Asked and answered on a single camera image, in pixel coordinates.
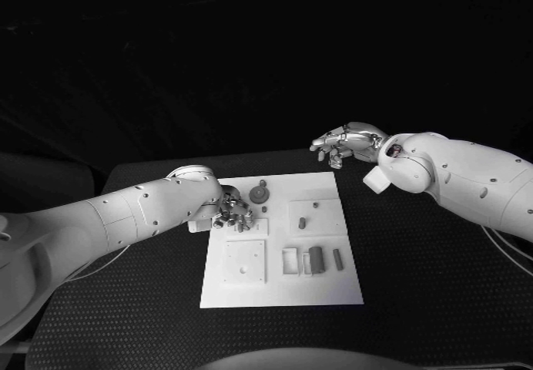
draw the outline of dark background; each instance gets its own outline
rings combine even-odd
[[[531,160],[531,3],[361,3],[1,12],[1,150],[86,164],[96,189],[119,163],[306,147],[350,121]]]

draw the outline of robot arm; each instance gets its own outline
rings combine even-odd
[[[253,223],[239,191],[203,166],[48,210],[0,214],[0,344],[96,258],[185,222],[190,232],[208,230],[211,218],[240,230]]]
[[[387,137],[371,125],[348,123],[341,133],[312,141],[318,160],[373,153],[376,163],[363,182],[380,193],[393,184],[410,193],[429,193],[439,206],[475,224],[533,242],[533,165],[509,153],[436,133]],[[360,136],[350,136],[360,131]]]

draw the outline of cable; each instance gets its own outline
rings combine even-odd
[[[131,245],[128,245],[122,251],[113,256],[113,259],[99,268],[96,268],[96,270],[93,270],[92,272],[89,272],[86,275],[83,276],[79,276],[79,277],[73,277],[72,279],[69,279],[67,281],[64,281],[64,283],[67,283],[69,281],[73,281],[73,280],[79,280],[82,278],[86,278],[87,276],[90,276],[92,274],[95,274],[97,271],[100,271],[105,267],[108,267],[112,263],[113,263],[113,260],[116,260],[116,258],[122,255],[122,253],[126,251],[126,249],[129,248]]]
[[[491,238],[491,235],[485,229],[484,226],[481,226],[481,229],[482,231],[485,232],[488,238],[491,239],[491,242],[494,243],[494,245],[497,246],[497,249],[499,250],[499,252],[507,256],[507,258],[511,260],[512,264],[530,275],[533,276],[533,273],[515,262],[514,258],[508,255],[508,253],[501,249],[501,247],[497,245],[497,241]]]
[[[497,237],[499,237],[501,241],[507,244],[508,248],[512,249],[514,252],[517,252],[518,254],[521,254],[528,260],[533,261],[533,257],[524,253],[501,236],[501,234],[494,230],[491,229],[491,231],[494,231],[494,234],[497,235]]]

